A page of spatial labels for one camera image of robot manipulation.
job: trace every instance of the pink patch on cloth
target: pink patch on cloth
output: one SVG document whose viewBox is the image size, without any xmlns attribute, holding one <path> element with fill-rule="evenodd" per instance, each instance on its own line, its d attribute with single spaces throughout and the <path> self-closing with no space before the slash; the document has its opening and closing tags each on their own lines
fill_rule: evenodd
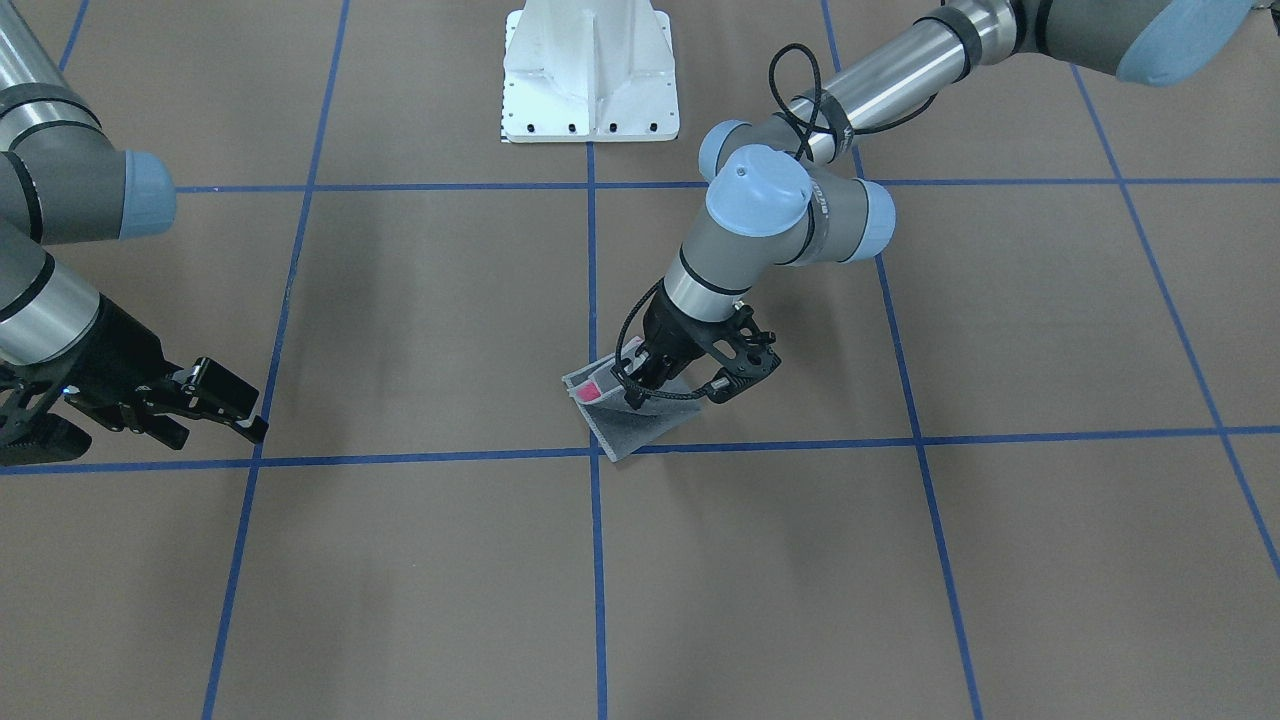
<svg viewBox="0 0 1280 720">
<path fill-rule="evenodd" d="M 600 398 L 600 386 L 595 382 L 589 382 L 585 386 L 577 388 L 577 400 L 580 402 L 591 402 Z"/>
</svg>

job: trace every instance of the white plastic stand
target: white plastic stand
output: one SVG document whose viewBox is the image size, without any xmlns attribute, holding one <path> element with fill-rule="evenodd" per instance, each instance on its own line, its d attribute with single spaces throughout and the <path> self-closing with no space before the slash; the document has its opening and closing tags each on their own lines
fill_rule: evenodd
<svg viewBox="0 0 1280 720">
<path fill-rule="evenodd" d="M 511 142 L 639 142 L 680 133 L 671 18 L 649 0 L 527 0 L 507 17 Z"/>
</svg>

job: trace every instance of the white bracket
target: white bracket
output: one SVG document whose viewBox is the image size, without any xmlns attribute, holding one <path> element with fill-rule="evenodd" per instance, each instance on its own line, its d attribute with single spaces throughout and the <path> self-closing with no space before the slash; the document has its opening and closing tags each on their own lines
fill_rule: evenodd
<svg viewBox="0 0 1280 720">
<path fill-rule="evenodd" d="M 507 17 L 511 142 L 639 142 L 680 133 L 671 18 L 649 0 L 527 0 Z"/>
</svg>

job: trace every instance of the round blue cap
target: round blue cap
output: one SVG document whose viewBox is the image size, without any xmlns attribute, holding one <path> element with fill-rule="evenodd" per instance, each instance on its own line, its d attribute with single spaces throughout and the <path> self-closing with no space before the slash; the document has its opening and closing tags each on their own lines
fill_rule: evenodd
<svg viewBox="0 0 1280 720">
<path fill-rule="evenodd" d="M 160 234 L 173 227 L 177 214 L 178 193 L 160 158 L 125 150 L 120 240 Z"/>
<path fill-rule="evenodd" d="M 716 177 L 716 160 L 719 160 L 719 151 L 724 147 L 728 135 L 742 126 L 750 124 L 746 120 L 724 120 L 707 133 L 701 146 L 698 149 L 698 172 L 703 174 L 703 179 L 712 182 L 712 178 Z"/>
<path fill-rule="evenodd" d="M 1244 23 L 1253 0 L 1172 0 L 1129 46 L 1116 77 L 1176 85 L 1208 64 Z"/>
<path fill-rule="evenodd" d="M 897 208 L 884 186 L 864 179 L 858 182 L 867 190 L 867 229 L 863 231 L 858 250 L 841 264 L 879 255 L 888 246 L 888 241 L 893 240 L 893 231 L 897 229 Z"/>
<path fill-rule="evenodd" d="M 809 173 L 795 158 L 764 145 L 744 145 L 707 188 L 707 211 L 732 233 L 769 237 L 800 222 L 812 195 Z"/>
</svg>

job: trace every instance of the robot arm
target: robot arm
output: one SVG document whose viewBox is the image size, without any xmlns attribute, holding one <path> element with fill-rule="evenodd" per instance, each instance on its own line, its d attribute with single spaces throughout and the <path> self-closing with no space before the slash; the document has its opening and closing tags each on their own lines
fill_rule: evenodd
<svg viewBox="0 0 1280 720">
<path fill-rule="evenodd" d="M 721 123 L 699 152 L 709 181 L 705 208 L 666 277 L 641 300 L 652 297 L 644 342 L 623 357 L 626 328 L 620 336 L 612 373 L 627 404 L 639 411 L 648 397 L 724 402 L 754 386 L 781 363 L 769 347 L 773 334 L 759 331 L 741 302 L 762 273 L 769 265 L 851 263 L 884 249 L 896 220 L 888 192 L 820 168 L 868 135 L 901 124 L 946 86 L 1016 53 L 1172 85 L 1207 64 L 1252 5 L 950 0 L 759 126 Z M 660 389 L 704 354 L 721 364 L 710 382 L 694 393 Z"/>
<path fill-rule="evenodd" d="M 111 430 L 179 450 L 165 415 L 261 442 L 257 391 L 212 360 L 165 360 L 160 341 L 40 243 L 169 229 L 164 164 L 116 151 L 9 0 L 0 0 L 0 466 L 79 457 L 90 437 L 50 415 L 59 397 Z"/>
</svg>

